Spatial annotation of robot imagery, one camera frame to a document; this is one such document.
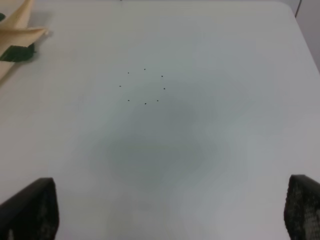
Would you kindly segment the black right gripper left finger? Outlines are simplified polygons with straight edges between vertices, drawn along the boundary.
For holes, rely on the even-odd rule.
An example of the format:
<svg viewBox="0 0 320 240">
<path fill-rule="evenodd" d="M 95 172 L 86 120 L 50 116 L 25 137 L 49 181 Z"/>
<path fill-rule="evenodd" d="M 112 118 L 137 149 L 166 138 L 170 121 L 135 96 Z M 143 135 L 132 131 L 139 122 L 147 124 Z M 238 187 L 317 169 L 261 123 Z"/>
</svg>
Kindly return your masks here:
<svg viewBox="0 0 320 240">
<path fill-rule="evenodd" d="M 2 240 L 54 240 L 59 224 L 52 177 L 35 180 L 0 205 Z"/>
</svg>

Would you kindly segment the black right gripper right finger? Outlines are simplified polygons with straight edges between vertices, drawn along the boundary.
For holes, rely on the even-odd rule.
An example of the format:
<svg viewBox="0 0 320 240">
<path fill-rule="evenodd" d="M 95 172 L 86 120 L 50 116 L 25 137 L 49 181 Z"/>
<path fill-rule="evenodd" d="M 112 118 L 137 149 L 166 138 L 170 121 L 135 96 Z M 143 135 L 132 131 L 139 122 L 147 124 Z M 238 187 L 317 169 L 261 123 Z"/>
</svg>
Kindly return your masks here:
<svg viewBox="0 0 320 240">
<path fill-rule="evenodd" d="M 320 240 L 320 184 L 303 174 L 291 175 L 283 217 L 291 240 Z"/>
</svg>

